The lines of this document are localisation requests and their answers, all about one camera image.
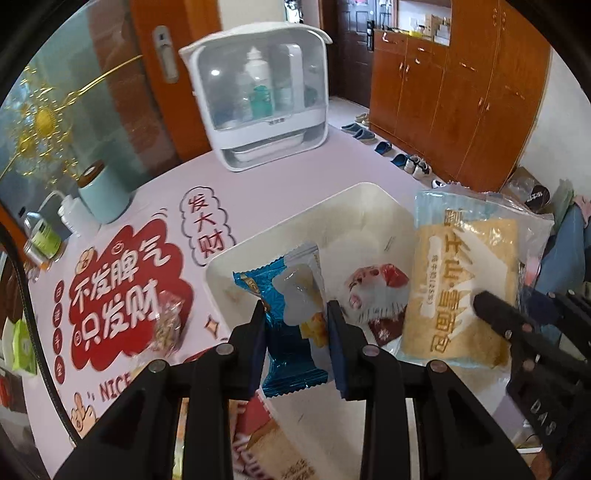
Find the mixed nuts packet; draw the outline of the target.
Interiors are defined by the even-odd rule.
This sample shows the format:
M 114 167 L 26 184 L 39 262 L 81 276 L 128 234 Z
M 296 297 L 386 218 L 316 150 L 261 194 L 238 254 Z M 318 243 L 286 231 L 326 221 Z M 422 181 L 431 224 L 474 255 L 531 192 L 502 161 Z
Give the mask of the mixed nuts packet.
M 157 300 L 150 349 L 166 357 L 176 350 L 180 342 L 183 328 L 181 312 L 184 301 L 166 290 L 158 294 Z

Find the red date snack packet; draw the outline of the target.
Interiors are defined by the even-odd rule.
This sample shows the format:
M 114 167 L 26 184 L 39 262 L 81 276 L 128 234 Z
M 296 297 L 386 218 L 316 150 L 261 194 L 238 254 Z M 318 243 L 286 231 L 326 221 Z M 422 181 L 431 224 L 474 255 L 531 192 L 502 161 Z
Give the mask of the red date snack packet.
M 230 400 L 228 415 L 233 478 L 320 478 L 271 416 L 259 394 L 249 401 Z

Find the toast bread packet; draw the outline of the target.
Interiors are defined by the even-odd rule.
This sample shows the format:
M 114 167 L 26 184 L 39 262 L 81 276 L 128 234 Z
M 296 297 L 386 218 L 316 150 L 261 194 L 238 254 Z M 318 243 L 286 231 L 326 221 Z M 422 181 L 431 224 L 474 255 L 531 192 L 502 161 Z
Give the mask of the toast bread packet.
M 553 226 L 552 215 L 499 193 L 459 185 L 419 192 L 402 358 L 506 366 L 509 344 L 478 318 L 473 298 L 488 291 L 516 306 L 520 289 L 536 280 Z

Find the brown chocolate snack packet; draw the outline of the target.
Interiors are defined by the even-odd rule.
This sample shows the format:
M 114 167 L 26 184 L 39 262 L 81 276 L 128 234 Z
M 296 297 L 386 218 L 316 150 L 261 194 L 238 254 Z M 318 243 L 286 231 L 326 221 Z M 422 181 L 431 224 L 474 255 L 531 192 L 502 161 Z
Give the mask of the brown chocolate snack packet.
M 370 320 L 369 328 L 379 346 L 385 346 L 402 336 L 406 312 L 402 311 L 395 318 Z

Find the red white candy packet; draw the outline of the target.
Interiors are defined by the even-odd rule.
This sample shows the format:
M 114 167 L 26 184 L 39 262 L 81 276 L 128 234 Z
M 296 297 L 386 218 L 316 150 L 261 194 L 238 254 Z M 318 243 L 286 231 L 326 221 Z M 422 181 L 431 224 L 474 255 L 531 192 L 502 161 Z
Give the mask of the red white candy packet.
M 346 317 L 359 325 L 370 321 L 397 320 L 406 312 L 410 279 L 392 263 L 356 269 L 344 285 L 339 300 Z

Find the blue snack packet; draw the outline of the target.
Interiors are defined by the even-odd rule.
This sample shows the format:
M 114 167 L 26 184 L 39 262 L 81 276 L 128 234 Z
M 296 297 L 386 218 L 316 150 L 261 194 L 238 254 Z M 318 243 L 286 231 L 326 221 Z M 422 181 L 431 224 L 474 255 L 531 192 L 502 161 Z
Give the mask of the blue snack packet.
M 282 396 L 330 382 L 334 373 L 318 245 L 301 244 L 269 264 L 232 276 L 266 311 L 270 364 L 264 395 Z

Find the green tissue box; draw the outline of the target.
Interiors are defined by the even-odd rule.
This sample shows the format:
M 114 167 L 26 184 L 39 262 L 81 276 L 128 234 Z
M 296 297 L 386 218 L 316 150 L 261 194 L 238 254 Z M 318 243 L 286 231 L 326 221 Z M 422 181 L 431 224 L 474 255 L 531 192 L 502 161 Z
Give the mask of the green tissue box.
M 13 369 L 19 373 L 35 375 L 37 373 L 35 353 L 30 338 L 27 323 L 20 319 L 14 326 L 13 340 Z

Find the white plastic storage bin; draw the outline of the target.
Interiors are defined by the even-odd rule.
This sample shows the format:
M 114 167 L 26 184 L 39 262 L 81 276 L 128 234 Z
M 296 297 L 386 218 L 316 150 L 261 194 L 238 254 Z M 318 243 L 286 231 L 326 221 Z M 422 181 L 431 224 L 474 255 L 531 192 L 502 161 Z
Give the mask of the white plastic storage bin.
M 325 298 L 329 300 L 339 302 L 349 276 L 356 269 L 370 265 L 394 264 L 409 277 L 411 287 L 417 244 L 415 207 L 408 210 L 378 185 L 363 182 L 215 257 L 206 267 L 205 283 L 228 326 L 245 323 L 257 299 L 238 287 L 232 274 L 269 264 L 307 242 L 317 244 L 320 249 Z M 369 324 L 353 323 L 346 313 L 345 318 L 363 330 L 367 341 L 377 344 Z M 382 347 L 398 359 L 408 361 L 400 354 L 402 336 Z M 448 364 L 489 412 L 501 407 L 510 360 L 506 366 L 494 369 Z

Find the small orange-bottom jar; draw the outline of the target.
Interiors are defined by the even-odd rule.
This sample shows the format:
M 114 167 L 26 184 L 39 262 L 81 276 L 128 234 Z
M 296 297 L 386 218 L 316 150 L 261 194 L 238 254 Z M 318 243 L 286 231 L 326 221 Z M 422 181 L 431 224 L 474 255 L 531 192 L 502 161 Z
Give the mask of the small orange-bottom jar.
M 40 270 L 47 271 L 50 268 L 49 259 L 30 241 L 27 240 L 23 251 L 28 259 Z

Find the clear bottle green label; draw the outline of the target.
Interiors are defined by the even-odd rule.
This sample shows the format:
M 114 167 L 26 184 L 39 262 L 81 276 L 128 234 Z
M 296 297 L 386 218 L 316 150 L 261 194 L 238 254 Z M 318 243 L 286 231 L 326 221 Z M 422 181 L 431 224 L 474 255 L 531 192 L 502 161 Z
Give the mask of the clear bottle green label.
M 56 260 L 61 255 L 61 237 L 42 215 L 28 211 L 24 216 L 24 227 L 31 243 L 48 260 Z

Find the white squeeze bottle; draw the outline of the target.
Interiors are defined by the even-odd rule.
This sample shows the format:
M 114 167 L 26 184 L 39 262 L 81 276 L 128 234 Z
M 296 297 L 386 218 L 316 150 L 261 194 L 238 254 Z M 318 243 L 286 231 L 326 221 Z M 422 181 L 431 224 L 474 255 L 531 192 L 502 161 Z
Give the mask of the white squeeze bottle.
M 60 220 L 73 235 L 78 238 L 90 238 L 99 232 L 101 224 L 79 197 L 53 190 L 42 201 L 39 209 L 43 210 L 54 197 L 60 199 L 57 209 Z

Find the teal canister brown lid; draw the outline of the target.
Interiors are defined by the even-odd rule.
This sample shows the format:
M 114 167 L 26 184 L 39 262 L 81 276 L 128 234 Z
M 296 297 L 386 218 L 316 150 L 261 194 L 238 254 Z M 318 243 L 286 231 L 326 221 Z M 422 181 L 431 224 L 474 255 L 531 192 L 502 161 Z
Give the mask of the teal canister brown lid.
M 77 180 L 78 192 L 91 214 L 101 224 L 118 219 L 131 203 L 131 194 L 113 169 L 102 160 L 87 167 Z

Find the glass sliding door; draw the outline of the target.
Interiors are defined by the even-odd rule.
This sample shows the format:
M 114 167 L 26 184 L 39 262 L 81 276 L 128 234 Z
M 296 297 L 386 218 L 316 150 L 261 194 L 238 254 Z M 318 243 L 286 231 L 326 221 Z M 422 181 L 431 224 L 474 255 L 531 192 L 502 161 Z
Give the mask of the glass sliding door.
M 1 104 L 1 213 L 18 222 L 103 161 L 128 190 L 211 148 L 181 47 L 214 1 L 87 1 L 24 56 Z

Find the white countertop sterilizer cabinet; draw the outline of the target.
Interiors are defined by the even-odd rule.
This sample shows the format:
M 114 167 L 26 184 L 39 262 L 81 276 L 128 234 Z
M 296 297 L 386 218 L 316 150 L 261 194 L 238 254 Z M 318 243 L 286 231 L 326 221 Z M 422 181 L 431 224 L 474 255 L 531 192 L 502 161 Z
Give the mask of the white countertop sterilizer cabinet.
M 207 139 L 226 169 L 242 172 L 325 142 L 331 44 L 314 26 L 259 22 L 180 49 Z

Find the wooden cabinet wall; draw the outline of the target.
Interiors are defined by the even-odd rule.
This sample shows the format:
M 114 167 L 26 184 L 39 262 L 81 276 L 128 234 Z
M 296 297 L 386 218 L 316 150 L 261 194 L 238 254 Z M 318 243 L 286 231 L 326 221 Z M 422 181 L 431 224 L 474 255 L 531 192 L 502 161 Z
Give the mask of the wooden cabinet wall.
M 550 44 L 506 1 L 454 1 L 441 45 L 375 32 L 370 128 L 445 180 L 497 191 L 542 103 Z

